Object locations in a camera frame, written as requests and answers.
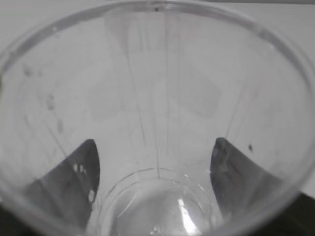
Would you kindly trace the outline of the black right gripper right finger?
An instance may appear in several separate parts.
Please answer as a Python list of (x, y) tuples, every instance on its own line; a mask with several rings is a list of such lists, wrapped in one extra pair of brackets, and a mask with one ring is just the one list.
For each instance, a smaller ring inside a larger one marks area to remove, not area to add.
[(265, 201), (283, 183), (223, 137), (216, 138), (213, 147), (210, 180), (224, 218)]

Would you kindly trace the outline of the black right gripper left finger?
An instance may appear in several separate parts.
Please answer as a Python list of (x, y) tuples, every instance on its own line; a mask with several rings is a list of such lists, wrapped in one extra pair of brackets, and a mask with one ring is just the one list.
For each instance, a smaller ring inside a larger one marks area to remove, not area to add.
[(85, 230), (99, 181), (97, 147), (93, 139), (87, 139), (47, 174), (24, 187), (22, 193), (45, 213)]

